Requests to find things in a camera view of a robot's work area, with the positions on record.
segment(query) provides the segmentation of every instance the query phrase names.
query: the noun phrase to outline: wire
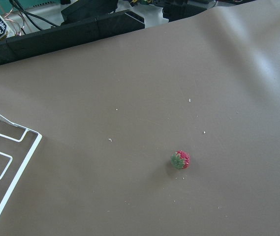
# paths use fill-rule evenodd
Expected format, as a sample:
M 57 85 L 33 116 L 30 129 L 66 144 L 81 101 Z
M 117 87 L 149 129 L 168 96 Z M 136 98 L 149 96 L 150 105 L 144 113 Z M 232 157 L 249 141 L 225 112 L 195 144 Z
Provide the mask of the wire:
M 48 24 L 52 25 L 52 26 L 55 26 L 55 27 L 58 27 L 58 25 L 48 21 L 47 19 L 43 18 L 43 17 L 40 17 L 40 16 L 37 16 L 35 14 L 32 14 L 30 12 L 27 12 L 23 7 L 22 5 L 19 3 L 18 0 L 9 0 L 9 2 L 12 4 L 12 6 L 14 6 L 17 10 L 19 10 L 20 12 L 23 12 L 25 14 L 25 16 L 29 19 L 29 21 L 39 30 L 43 30 L 41 27 L 39 27 L 31 18 L 30 16 L 32 17 L 35 17 L 35 18 L 38 18 L 42 21 L 45 21 L 47 22 Z

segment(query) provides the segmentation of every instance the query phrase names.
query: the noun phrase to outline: gray tabletop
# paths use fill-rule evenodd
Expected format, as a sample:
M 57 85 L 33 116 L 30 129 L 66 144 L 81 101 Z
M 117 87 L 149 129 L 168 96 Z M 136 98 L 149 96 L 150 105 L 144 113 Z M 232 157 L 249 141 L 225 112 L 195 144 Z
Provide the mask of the gray tabletop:
M 43 135 L 0 235 L 280 235 L 280 1 L 0 66 L 0 113 Z

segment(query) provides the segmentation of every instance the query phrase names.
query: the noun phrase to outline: red strawberry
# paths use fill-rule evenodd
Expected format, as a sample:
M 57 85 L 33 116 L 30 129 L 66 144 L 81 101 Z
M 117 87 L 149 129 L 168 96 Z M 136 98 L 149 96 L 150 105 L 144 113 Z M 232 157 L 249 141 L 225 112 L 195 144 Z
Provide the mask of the red strawberry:
M 190 164 L 190 155 L 184 151 L 177 151 L 171 156 L 171 164 L 176 169 L 185 169 Z

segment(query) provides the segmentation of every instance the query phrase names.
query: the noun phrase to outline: dish rack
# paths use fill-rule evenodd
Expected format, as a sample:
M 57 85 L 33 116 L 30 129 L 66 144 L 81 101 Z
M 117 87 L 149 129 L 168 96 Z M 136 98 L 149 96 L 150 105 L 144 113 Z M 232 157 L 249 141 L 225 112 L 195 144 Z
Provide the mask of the dish rack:
M 25 141 L 26 137 L 30 136 L 31 138 L 27 138 L 30 144 L 28 144 L 27 146 L 28 148 L 26 148 L 26 150 L 23 150 L 23 153 L 26 153 L 26 155 L 25 156 L 22 155 L 22 157 L 18 157 L 18 160 L 15 163 L 14 163 L 14 159 L 15 159 L 14 154 L 7 153 L 7 151 L 3 151 L 1 149 L 3 145 L 0 143 L 1 160 L 5 158 L 7 162 L 3 170 L 0 171 L 0 190 L 1 190 L 0 192 L 2 193 L 2 196 L 0 196 L 0 214 L 3 211 L 3 208 L 6 205 L 7 200 L 10 197 L 17 181 L 19 180 L 27 163 L 29 162 L 30 158 L 32 157 L 34 151 L 36 150 L 42 138 L 42 135 L 37 131 L 13 123 L 0 114 L 0 123 L 1 122 L 4 122 L 5 123 L 4 125 L 9 125 L 10 128 L 18 129 L 21 135 L 19 137 L 13 137 L 12 135 L 0 132 L 0 142 L 8 142 L 10 143 L 8 146 L 17 145 L 18 147 L 20 143 Z M 15 168 L 14 170 L 13 168 L 12 170 L 10 170 L 12 163 L 14 163 L 14 168 Z

